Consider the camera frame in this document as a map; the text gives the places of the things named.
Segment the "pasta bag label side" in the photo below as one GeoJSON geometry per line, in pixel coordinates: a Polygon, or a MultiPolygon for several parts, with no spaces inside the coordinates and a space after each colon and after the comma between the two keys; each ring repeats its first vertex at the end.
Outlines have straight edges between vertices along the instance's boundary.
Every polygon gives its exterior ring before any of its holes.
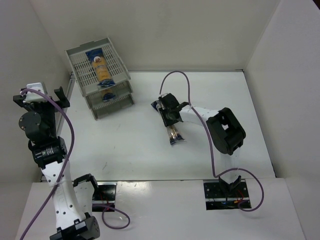
{"type": "Polygon", "coordinates": [[[114,82],[108,70],[107,60],[104,56],[102,48],[89,50],[85,54],[97,76],[97,85],[102,88],[115,86],[116,83],[114,82]]]}
{"type": "MultiPolygon", "coordinates": [[[[160,111],[162,109],[162,104],[160,103],[159,100],[152,102],[151,106],[159,113],[160,116],[162,116],[160,111]]],[[[174,146],[175,144],[181,143],[182,141],[185,140],[174,124],[171,126],[167,126],[166,130],[169,137],[169,143],[171,146],[174,146]]]]}

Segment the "blue yellow spaghetti bag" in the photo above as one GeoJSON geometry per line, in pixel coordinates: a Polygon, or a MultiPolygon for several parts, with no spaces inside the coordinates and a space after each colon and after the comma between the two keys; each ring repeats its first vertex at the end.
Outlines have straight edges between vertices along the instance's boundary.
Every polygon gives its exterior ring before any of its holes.
{"type": "Polygon", "coordinates": [[[116,98],[116,94],[114,93],[112,88],[104,89],[102,92],[102,101],[103,102],[110,102],[116,98]]]}

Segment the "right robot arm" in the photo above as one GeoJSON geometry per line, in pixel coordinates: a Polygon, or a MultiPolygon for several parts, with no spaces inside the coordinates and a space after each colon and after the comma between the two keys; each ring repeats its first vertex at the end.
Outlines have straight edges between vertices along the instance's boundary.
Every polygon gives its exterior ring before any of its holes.
{"type": "Polygon", "coordinates": [[[173,137],[171,144],[183,139],[175,124],[187,122],[204,127],[209,140],[210,154],[212,155],[216,149],[224,164],[225,170],[216,175],[219,187],[225,196],[235,192],[242,180],[237,160],[246,132],[231,109],[224,107],[221,110],[210,110],[192,106],[188,102],[179,103],[171,93],[160,96],[151,106],[161,116],[169,136],[173,137]]]}

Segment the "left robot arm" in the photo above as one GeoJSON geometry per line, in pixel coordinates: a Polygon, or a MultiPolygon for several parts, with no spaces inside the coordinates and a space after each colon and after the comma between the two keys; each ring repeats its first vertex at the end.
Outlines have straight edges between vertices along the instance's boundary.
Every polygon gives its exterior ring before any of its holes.
{"type": "Polygon", "coordinates": [[[41,169],[51,191],[30,221],[21,239],[24,239],[49,200],[53,201],[56,233],[51,240],[94,240],[100,237],[100,227],[92,214],[92,197],[98,185],[93,175],[85,174],[72,180],[69,158],[75,143],[75,132],[64,112],[70,102],[63,88],[54,90],[58,100],[48,96],[43,83],[30,83],[21,89],[13,101],[26,110],[18,122],[28,138],[33,160],[41,169]],[[71,133],[70,147],[57,135],[56,115],[59,112],[71,133]]]}

